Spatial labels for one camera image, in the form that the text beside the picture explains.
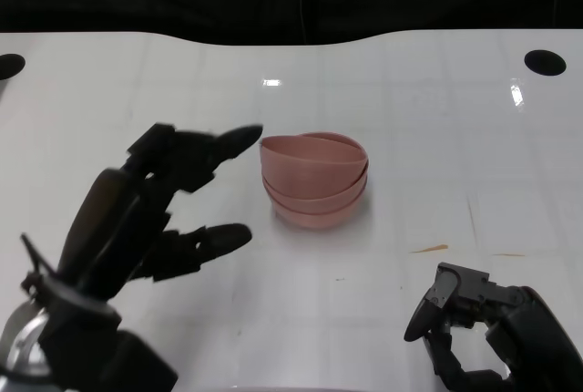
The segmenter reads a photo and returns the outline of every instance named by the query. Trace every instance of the stacked bowls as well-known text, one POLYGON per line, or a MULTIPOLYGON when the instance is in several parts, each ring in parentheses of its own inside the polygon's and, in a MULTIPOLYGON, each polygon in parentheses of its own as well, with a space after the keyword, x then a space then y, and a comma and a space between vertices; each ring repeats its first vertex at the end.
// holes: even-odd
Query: stacked bowls
POLYGON ((261 142, 263 186, 273 208, 304 228, 348 220, 363 196, 367 171, 365 150, 344 135, 313 132, 261 142))

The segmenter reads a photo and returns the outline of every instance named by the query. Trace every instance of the black circular hole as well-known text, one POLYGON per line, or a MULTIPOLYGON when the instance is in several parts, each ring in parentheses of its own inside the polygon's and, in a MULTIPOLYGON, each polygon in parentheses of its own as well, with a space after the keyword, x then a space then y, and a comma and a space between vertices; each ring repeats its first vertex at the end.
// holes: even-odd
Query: black circular hole
POLYGON ((25 67, 26 61, 20 55, 0 56, 0 80, 16 76, 25 67))
POLYGON ((548 50, 533 50, 525 56, 525 64, 535 73, 543 76, 560 75, 567 69, 565 59, 548 50))

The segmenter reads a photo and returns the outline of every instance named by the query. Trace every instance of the small debris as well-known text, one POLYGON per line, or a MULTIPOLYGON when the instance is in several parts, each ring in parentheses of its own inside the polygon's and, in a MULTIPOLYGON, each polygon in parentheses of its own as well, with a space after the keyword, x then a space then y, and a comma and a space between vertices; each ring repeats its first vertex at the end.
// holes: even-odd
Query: small debris
POLYGON ((446 244, 439 244, 437 246, 432 246, 431 248, 422 249, 421 251, 412 251, 411 253, 430 253, 432 251, 442 251, 443 249, 448 249, 449 246, 446 244))

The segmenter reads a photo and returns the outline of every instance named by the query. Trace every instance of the white tabletop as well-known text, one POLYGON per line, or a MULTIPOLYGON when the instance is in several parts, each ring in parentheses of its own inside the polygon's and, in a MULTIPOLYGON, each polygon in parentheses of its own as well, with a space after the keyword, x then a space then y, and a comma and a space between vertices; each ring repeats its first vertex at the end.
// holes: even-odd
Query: white tabletop
MULTIPOLYGON (((273 214, 257 147, 171 204, 172 227, 244 222, 241 250, 191 276, 129 284, 115 306, 198 387, 442 390, 405 327, 445 261, 532 285, 583 348, 583 33, 403 32, 339 46, 207 46, 149 34, 2 34, 26 58, 0 85, 0 323, 24 296, 20 232, 56 263, 93 179, 156 121, 264 135, 331 130, 370 160, 348 224, 273 214), (528 70, 526 52, 568 64, 528 70), (445 244, 446 250, 413 253, 445 244)), ((504 372, 485 328, 465 369, 504 372)))

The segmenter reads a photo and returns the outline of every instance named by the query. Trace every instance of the robotic hand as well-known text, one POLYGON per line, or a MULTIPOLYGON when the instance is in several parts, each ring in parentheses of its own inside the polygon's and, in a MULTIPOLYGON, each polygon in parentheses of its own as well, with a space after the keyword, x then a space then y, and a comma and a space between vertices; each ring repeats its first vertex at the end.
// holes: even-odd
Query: robotic hand
POLYGON ((455 392, 583 390, 583 362, 542 298, 529 287, 500 287, 489 274, 440 263, 404 340, 424 339, 435 374, 455 392), (451 351, 451 326, 487 325, 486 341, 510 369, 465 372, 451 351))
POLYGON ((34 270, 22 287, 31 301, 16 309, 0 338, 0 391, 22 390, 23 384, 170 391, 177 374, 137 336, 118 330, 121 317, 107 301, 129 280, 197 272, 251 239, 241 224, 187 234, 164 230, 174 194, 212 181, 213 171, 254 144, 261 131, 250 126, 215 137, 156 124, 128 149, 121 169, 97 177, 56 270, 23 235, 34 270), (35 364, 30 355, 36 344, 44 360, 35 364))

